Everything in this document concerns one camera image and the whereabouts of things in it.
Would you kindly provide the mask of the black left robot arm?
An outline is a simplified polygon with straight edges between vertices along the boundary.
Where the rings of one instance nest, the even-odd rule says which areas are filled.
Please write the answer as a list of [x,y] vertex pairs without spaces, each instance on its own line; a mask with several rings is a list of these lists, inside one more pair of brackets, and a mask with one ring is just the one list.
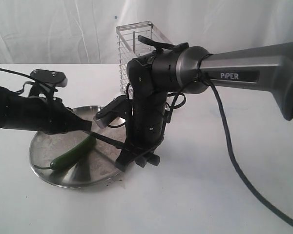
[[92,122],[77,116],[62,100],[23,97],[0,86],[0,128],[63,134],[90,131]]

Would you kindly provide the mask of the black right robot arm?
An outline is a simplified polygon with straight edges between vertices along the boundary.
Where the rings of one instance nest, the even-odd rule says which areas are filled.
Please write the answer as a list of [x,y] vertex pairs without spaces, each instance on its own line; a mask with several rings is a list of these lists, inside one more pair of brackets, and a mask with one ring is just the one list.
[[215,86],[267,91],[283,118],[293,119],[293,42],[212,54],[187,43],[159,43],[143,36],[138,40],[154,50],[126,65],[133,98],[126,119],[129,149],[117,158],[118,169],[126,170],[133,161],[159,164],[153,152],[172,117],[172,110],[165,110],[169,93],[200,94]]

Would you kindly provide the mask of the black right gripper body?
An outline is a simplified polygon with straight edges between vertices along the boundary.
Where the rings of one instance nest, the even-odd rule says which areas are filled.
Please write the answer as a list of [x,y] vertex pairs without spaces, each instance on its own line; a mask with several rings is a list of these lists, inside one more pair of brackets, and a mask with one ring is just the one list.
[[158,166],[160,157],[154,151],[164,140],[165,128],[166,124],[163,120],[159,121],[159,123],[155,123],[152,120],[151,125],[143,122],[140,127],[135,125],[127,126],[127,137],[115,161],[116,168],[125,172],[132,162],[142,168],[148,163]]

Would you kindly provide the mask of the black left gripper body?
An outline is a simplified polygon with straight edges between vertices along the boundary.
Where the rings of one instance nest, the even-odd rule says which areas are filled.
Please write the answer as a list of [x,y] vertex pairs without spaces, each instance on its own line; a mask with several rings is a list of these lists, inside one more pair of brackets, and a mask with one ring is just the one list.
[[61,134],[73,131],[62,111],[51,109],[40,98],[11,97],[3,114],[4,129]]

